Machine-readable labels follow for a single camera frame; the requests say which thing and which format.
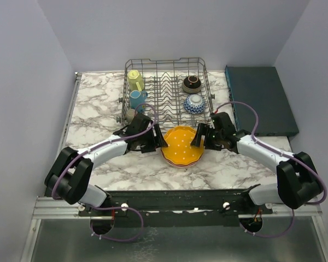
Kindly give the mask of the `small grey cup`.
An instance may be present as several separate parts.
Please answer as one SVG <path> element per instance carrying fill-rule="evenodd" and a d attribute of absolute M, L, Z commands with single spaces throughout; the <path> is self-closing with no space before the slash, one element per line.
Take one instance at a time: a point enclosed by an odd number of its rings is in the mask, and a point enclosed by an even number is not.
<path fill-rule="evenodd" d="M 128 123 L 131 123 L 136 114 L 137 114 L 137 111 L 135 109 L 128 109 L 126 111 L 126 115 L 125 115 L 126 121 Z"/>

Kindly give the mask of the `red patterned glass bowl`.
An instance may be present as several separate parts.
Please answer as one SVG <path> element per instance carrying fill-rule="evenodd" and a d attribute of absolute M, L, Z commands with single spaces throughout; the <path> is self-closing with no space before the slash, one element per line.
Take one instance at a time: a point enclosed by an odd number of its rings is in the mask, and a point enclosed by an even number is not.
<path fill-rule="evenodd" d="M 205 102 L 200 95 L 191 94 L 185 99 L 183 106 L 188 113 L 197 115 L 204 112 Z"/>

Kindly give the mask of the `brown patterned bowl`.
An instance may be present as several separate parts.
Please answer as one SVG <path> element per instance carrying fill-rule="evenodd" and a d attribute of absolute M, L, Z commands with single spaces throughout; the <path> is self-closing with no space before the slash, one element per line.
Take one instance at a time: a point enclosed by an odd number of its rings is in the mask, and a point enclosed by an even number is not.
<path fill-rule="evenodd" d="M 182 89 L 188 94 L 199 93 L 202 88 L 201 81 L 196 75 L 187 76 L 182 83 Z"/>

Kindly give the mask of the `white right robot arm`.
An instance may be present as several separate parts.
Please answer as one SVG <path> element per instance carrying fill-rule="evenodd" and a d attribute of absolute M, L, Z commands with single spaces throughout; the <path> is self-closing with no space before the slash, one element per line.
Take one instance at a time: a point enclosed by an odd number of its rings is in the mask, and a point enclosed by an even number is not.
<path fill-rule="evenodd" d="M 297 209 L 319 194 L 325 193 L 323 183 L 315 170 L 311 157 L 300 152 L 283 152 L 264 144 L 245 130 L 236 130 L 225 112 L 212 114 L 212 124 L 199 123 L 192 147 L 203 146 L 206 150 L 230 152 L 247 156 L 275 173 L 276 183 L 247 189 L 247 196 L 241 199 L 241 209 L 254 213 L 264 204 L 284 204 Z"/>

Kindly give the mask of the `orange polka dot plate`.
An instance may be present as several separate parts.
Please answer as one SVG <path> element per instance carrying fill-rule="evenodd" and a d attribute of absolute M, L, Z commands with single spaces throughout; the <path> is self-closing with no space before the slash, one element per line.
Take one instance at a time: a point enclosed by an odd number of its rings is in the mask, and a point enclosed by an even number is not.
<path fill-rule="evenodd" d="M 196 129 L 189 126 L 176 126 L 169 129 L 164 135 L 168 144 L 167 148 L 161 148 L 162 156 L 175 164 L 189 164 L 203 156 L 204 147 L 201 139 L 200 147 L 191 146 L 196 134 Z"/>

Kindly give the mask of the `blue floral mug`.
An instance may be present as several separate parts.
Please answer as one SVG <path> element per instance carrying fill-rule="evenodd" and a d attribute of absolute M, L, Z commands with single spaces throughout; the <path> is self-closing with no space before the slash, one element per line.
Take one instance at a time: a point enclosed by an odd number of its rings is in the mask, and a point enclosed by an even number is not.
<path fill-rule="evenodd" d="M 138 90 L 134 90 L 130 93 L 130 107 L 131 109 L 136 109 L 137 112 L 142 113 L 145 110 L 145 105 L 141 105 L 145 103 L 145 100 L 148 97 L 148 93 L 147 91 L 143 90 L 143 91 L 138 91 Z"/>

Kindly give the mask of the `pale yellow mug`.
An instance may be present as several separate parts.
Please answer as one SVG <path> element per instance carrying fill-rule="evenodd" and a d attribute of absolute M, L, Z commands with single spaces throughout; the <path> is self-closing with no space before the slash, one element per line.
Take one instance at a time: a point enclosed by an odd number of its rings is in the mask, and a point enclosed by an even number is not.
<path fill-rule="evenodd" d="M 131 91 L 143 91 L 144 81 L 138 70 L 130 70 L 127 73 L 127 81 Z"/>

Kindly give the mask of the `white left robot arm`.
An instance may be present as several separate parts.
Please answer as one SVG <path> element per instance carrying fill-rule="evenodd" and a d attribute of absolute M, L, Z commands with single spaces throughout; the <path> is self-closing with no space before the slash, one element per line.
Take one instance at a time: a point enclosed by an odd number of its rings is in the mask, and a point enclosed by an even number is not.
<path fill-rule="evenodd" d="M 79 150 L 62 149 L 44 184 L 51 190 L 52 197 L 59 197 L 71 205 L 89 205 L 97 215 L 103 216 L 110 210 L 109 195 L 90 184 L 93 169 L 138 147 L 141 153 L 147 153 L 167 146 L 159 125 L 150 117 L 137 114 L 130 124 L 93 146 Z"/>

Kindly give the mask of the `grey wire dish rack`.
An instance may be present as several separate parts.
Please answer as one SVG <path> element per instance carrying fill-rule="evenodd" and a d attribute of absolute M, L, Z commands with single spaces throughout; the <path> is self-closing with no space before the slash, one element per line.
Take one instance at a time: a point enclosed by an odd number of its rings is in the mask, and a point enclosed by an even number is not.
<path fill-rule="evenodd" d="M 125 63 L 124 84 L 119 102 L 122 105 L 121 114 L 116 118 L 118 123 L 126 123 L 126 113 L 130 108 L 130 84 L 127 75 L 130 70 L 137 70 L 144 81 L 144 89 L 148 93 L 145 100 L 151 104 L 158 117 L 162 129 L 175 126 L 190 126 L 196 128 L 199 123 L 208 123 L 213 112 L 212 99 L 206 63 L 199 57 L 184 57 L 180 59 L 153 60 L 130 59 Z M 184 100 L 189 95 L 182 89 L 187 76 L 195 75 L 201 81 L 198 94 L 203 98 L 204 111 L 192 115 L 184 109 Z"/>

